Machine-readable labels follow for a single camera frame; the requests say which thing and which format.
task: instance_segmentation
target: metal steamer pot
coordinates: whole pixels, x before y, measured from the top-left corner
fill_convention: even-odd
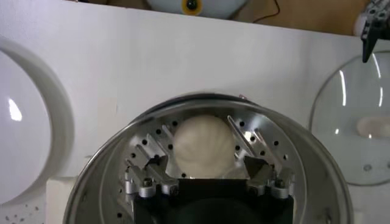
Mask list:
[[[180,124],[202,114],[222,119],[240,146],[236,167],[210,180],[184,176],[172,149]],[[243,223],[353,222],[346,182],[308,130],[240,97],[194,94],[151,108],[109,139],[80,174],[64,223],[215,222],[213,215]]]

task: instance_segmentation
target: hole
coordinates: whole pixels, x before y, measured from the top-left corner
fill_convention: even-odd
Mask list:
[[[371,169],[372,169],[372,166],[370,164],[366,164],[363,167],[363,170],[366,171],[366,172],[370,171]]]

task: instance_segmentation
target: bolt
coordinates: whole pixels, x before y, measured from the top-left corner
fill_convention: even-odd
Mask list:
[[[151,187],[153,185],[153,180],[150,177],[147,177],[142,184],[144,187]]]
[[[275,187],[285,188],[286,184],[282,179],[275,180]]]
[[[172,186],[169,189],[169,194],[172,196],[177,196],[179,194],[179,188],[177,186]]]

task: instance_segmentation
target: wooden surface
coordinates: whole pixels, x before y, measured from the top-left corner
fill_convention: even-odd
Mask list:
[[[369,0],[278,0],[280,14],[258,23],[352,35],[355,20],[368,2]],[[108,4],[135,9],[150,9],[144,0],[108,0]],[[273,14],[276,11],[274,0],[249,0],[233,19],[251,23],[256,18]]]

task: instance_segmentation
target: stainless steel pot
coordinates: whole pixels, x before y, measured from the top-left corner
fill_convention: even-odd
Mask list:
[[[64,223],[131,223],[133,205],[125,191],[126,167],[143,167],[149,158],[165,155],[169,158],[166,173],[181,178],[169,145],[177,126],[200,114],[229,124],[241,146],[235,155],[238,164],[245,155],[252,155],[274,159],[280,162],[278,166],[294,171],[294,223],[352,223],[346,182],[331,155],[308,130],[246,99],[220,94],[195,94],[159,104],[109,139],[80,174]],[[259,150],[264,146],[267,153]],[[239,177],[237,171],[221,178],[247,178]]]

